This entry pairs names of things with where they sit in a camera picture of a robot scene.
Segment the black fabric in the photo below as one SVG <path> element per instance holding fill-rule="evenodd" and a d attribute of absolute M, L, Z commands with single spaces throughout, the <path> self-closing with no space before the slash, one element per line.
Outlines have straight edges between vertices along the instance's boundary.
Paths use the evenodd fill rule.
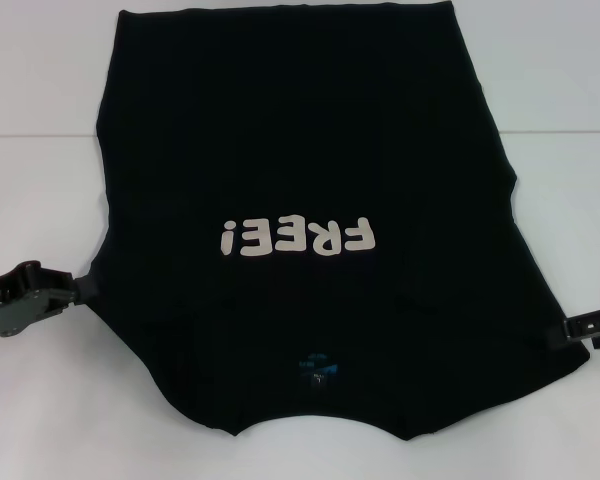
<path fill-rule="evenodd" d="M 588 359 L 545 347 L 563 313 L 450 3 L 121 12 L 97 131 L 88 305 L 196 422 L 328 415 L 409 439 Z M 275 246 L 289 215 L 306 250 L 241 254 L 245 220 Z M 361 218 L 373 248 L 345 230 Z M 309 224 L 330 221 L 324 256 Z"/>

